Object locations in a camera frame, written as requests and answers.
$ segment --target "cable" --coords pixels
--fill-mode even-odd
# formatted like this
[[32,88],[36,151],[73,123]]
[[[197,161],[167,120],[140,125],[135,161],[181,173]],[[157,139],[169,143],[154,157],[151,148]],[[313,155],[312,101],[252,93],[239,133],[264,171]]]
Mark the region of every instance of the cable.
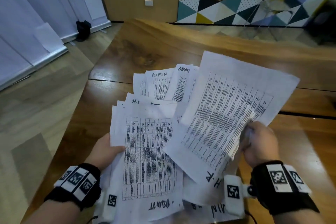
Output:
[[249,212],[245,210],[245,214],[250,216],[252,218],[252,220],[254,221],[255,224],[258,224],[258,222],[255,220],[255,218],[253,217],[253,215]]
[[89,223],[90,223],[90,221],[91,221],[91,220],[94,220],[94,219],[98,219],[98,215],[96,215],[96,216],[93,216],[92,218],[90,218],[90,219],[89,219],[89,221],[88,221],[88,222],[86,222],[86,224],[89,224]]

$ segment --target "stack of papers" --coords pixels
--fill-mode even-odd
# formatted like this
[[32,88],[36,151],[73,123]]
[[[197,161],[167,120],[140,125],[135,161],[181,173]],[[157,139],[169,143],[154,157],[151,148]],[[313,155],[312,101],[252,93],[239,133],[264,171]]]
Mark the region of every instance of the stack of papers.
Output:
[[245,124],[268,125],[295,76],[205,51],[200,67],[134,74],[134,94],[113,106],[111,145],[124,145],[101,186],[115,195],[114,223],[234,220],[223,176],[235,174]]

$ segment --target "white curtain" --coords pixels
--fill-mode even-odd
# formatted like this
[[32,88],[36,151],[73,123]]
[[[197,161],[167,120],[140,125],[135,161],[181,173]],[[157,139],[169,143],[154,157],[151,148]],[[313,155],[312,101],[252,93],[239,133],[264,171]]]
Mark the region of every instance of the white curtain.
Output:
[[110,26],[101,0],[0,0],[0,90],[67,51],[78,34]]

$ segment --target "electrical outlet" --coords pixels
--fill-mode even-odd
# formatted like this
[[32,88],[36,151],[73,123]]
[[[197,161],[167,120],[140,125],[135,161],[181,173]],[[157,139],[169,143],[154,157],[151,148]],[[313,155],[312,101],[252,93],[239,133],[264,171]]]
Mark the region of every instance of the electrical outlet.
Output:
[[145,0],[146,6],[153,6],[153,0]]

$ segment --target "black wrist band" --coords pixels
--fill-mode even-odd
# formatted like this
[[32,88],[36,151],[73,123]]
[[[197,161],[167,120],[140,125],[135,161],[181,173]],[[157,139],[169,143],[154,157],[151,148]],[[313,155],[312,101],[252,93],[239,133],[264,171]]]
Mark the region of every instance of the black wrist band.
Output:
[[[303,181],[295,172],[300,183]],[[254,167],[251,185],[256,190],[257,199],[271,215],[311,209],[319,213],[308,193],[300,192],[293,177],[279,160],[270,161]]]
[[101,193],[100,170],[94,165],[82,163],[69,167],[54,184],[54,189],[44,201],[74,202],[80,210],[94,205]]

